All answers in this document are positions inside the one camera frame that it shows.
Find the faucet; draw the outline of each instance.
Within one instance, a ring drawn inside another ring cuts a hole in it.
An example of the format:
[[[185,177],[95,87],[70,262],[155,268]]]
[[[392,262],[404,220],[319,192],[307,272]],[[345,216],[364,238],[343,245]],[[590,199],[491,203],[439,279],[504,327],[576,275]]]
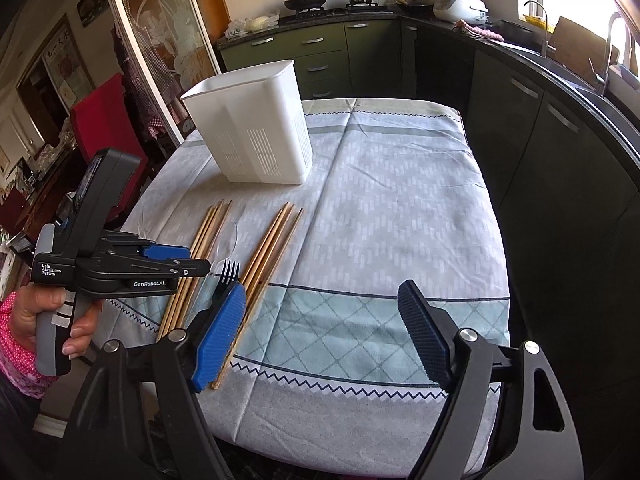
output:
[[[611,52],[613,50],[613,44],[611,41],[611,31],[613,30],[613,24],[618,18],[622,18],[622,15],[619,12],[614,12],[609,18],[609,33],[607,35],[607,44],[604,47],[604,60],[602,61],[602,71],[598,74],[593,69],[593,64],[591,64],[591,70],[596,76],[598,81],[598,95],[603,97],[605,90],[607,89],[607,83],[609,82],[609,63],[611,62]],[[625,61],[628,57],[628,51],[630,52],[632,49],[632,45],[634,45],[633,38],[631,36],[631,31],[628,27],[626,27],[626,45],[625,45]]]
[[[545,13],[545,39],[542,42],[542,47],[540,48],[540,56],[546,57],[547,50],[550,50],[551,52],[556,51],[554,47],[549,45],[549,15],[546,13],[545,7],[540,2],[537,2],[536,0],[529,0],[524,4],[524,6],[528,6],[529,4],[536,4]]]

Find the sliding glass door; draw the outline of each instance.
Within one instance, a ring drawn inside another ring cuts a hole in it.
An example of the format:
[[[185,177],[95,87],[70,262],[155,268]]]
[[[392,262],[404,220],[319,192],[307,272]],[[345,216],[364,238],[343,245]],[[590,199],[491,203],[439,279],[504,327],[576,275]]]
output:
[[[140,91],[178,145],[194,128],[180,96],[220,73],[196,0],[109,1],[126,49],[120,64],[132,64],[133,86],[143,86]]]

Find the blue gripper pad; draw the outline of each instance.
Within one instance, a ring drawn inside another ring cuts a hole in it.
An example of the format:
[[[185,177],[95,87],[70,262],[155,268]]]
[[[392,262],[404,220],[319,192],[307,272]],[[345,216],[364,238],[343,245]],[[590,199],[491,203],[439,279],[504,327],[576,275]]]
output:
[[[244,286],[236,283],[196,349],[196,369],[191,376],[196,392],[201,392],[218,377],[226,354],[236,338],[245,309]]]
[[[169,258],[188,260],[191,258],[191,251],[188,247],[154,244],[142,249],[142,255],[145,258],[160,261],[168,260]]]
[[[398,288],[398,310],[424,371],[450,392],[455,385],[456,323],[445,310],[429,305],[414,280],[407,280]]]

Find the pink sleeve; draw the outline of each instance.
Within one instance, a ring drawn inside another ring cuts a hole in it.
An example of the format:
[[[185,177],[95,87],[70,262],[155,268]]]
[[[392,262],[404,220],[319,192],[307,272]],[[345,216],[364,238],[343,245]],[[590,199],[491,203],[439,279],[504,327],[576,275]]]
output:
[[[12,292],[0,306],[0,370],[26,396],[41,399],[57,377],[39,373],[36,354],[19,345],[11,334],[9,317],[15,296]]]

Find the chopstick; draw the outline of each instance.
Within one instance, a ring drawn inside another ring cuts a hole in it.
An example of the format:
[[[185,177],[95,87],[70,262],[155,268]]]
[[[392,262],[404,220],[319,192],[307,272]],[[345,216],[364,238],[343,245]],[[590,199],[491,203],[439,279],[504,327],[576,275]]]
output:
[[[300,211],[294,218],[291,227],[287,231],[286,235],[284,235],[284,228],[286,227],[293,207],[293,204],[289,205],[289,203],[287,202],[280,209],[278,215],[271,223],[271,226],[269,227],[264,238],[258,245],[254,256],[252,256],[248,269],[246,269],[244,272],[244,282],[242,282],[242,284],[246,289],[246,310],[238,328],[238,332],[236,333],[234,342],[231,345],[229,352],[226,354],[225,363],[220,369],[216,380],[209,384],[209,387],[214,390],[220,386],[225,370],[228,368],[226,365],[233,356],[234,351],[236,350],[236,346],[240,341],[245,328],[249,324],[254,309],[258,304],[258,301],[262,297],[262,294],[269,285],[269,281],[273,276],[275,269],[278,267],[278,264],[280,263],[282,256],[287,249],[289,241],[291,240],[291,237],[293,236],[293,233],[298,226],[298,223],[300,222],[300,217],[302,216],[304,209],[300,209]]]
[[[222,231],[222,226],[225,224],[226,217],[228,216],[229,210],[231,209],[231,204],[232,204],[232,201],[229,201],[228,204],[223,205],[216,212],[217,215],[214,216],[211,222],[212,230],[210,231],[209,234],[207,234],[206,237],[203,238],[201,251],[196,256],[196,258],[206,258],[211,248],[218,241],[218,237],[220,236],[220,231]],[[175,325],[177,328],[181,328],[182,324],[184,323],[184,317],[187,315],[189,311],[189,307],[191,306],[191,299],[193,298],[193,294],[196,291],[196,288],[198,286],[198,281],[199,280],[197,278],[191,278],[189,288],[184,295],[184,299],[182,300],[182,303],[180,304],[180,311],[178,313],[178,318]]]
[[[287,205],[289,205],[289,202],[287,202],[284,206],[282,206],[280,208],[280,211],[278,211],[278,214],[276,215],[276,218],[273,219],[273,222],[271,222],[271,225],[270,225],[269,229],[267,230],[267,234],[264,236],[264,238],[260,242],[260,245],[258,245],[258,248],[255,250],[254,255],[251,257],[251,260],[249,261],[249,264],[246,266],[246,269],[244,270],[244,272],[240,276],[240,283],[242,283],[243,285],[246,283],[246,279],[247,279],[250,271],[252,270],[252,268],[254,267],[256,261],[258,260],[258,255],[262,251],[263,245],[266,243],[266,240],[267,240],[268,236],[271,234],[271,232],[273,231],[275,225],[280,220],[281,216],[284,214],[284,209],[287,207]]]
[[[280,261],[282,259],[284,251],[286,250],[287,245],[289,244],[289,241],[291,240],[291,237],[293,236],[293,231],[296,230],[296,227],[298,226],[298,222],[300,222],[300,217],[302,216],[302,212],[303,211],[304,211],[304,209],[300,209],[300,211],[298,212],[298,214],[294,218],[293,224],[291,225],[291,228],[289,229],[289,232],[287,233],[286,237],[284,238],[284,241],[282,242],[282,244],[280,246],[280,251],[275,255],[275,258],[274,258],[274,261],[273,261],[273,265],[271,266],[271,269],[268,270],[268,272],[266,273],[265,277],[262,279],[260,284],[259,285],[256,284],[257,286],[256,286],[255,291],[250,295],[250,298],[247,300],[247,305],[251,305],[252,308],[258,303],[258,300],[260,300],[260,297],[262,296],[263,292],[266,290],[267,285],[269,285],[269,281],[273,277],[273,273],[275,272],[276,268],[278,267],[278,264],[280,263]]]
[[[232,202],[225,204],[222,200],[207,210],[200,228],[191,245],[192,258],[205,258],[216,243],[222,226],[228,216]],[[177,326],[184,322],[188,307],[196,287],[197,280],[193,278],[181,278],[178,282],[176,293],[167,305],[162,318],[162,324],[158,331],[158,338],[162,339]]]
[[[258,280],[262,276],[269,258],[271,257],[271,253],[273,253],[276,243],[280,238],[280,235],[282,234],[287,221],[289,221],[289,216],[291,215],[292,210],[293,204],[287,202],[282,209],[282,215],[278,214],[278,217],[273,224],[273,229],[265,237],[264,243],[260,248],[255,266],[249,272],[249,275],[242,283],[244,285],[244,288],[246,289],[247,299],[250,297],[251,292],[257,286]]]
[[[207,209],[207,213],[204,215],[202,224],[200,224],[200,228],[198,229],[198,232],[196,233],[195,238],[191,243],[191,247],[190,247],[191,254],[194,254],[195,251],[197,250],[200,243],[200,239],[202,238],[202,233],[204,232],[204,229],[206,228],[207,223],[210,220],[210,217],[213,215],[213,213],[219,206],[220,206],[220,202],[218,203],[217,206],[212,205],[209,209]],[[164,310],[164,316],[162,316],[162,323],[160,325],[160,330],[158,331],[156,342],[160,341],[168,333],[167,326],[169,325],[169,322],[174,314],[174,309],[177,304],[176,299],[182,293],[182,289],[184,288],[184,285],[185,285],[185,280],[186,278],[180,278],[180,280],[178,280],[178,288],[175,291],[175,294],[173,295],[169,303],[167,304],[166,309]]]

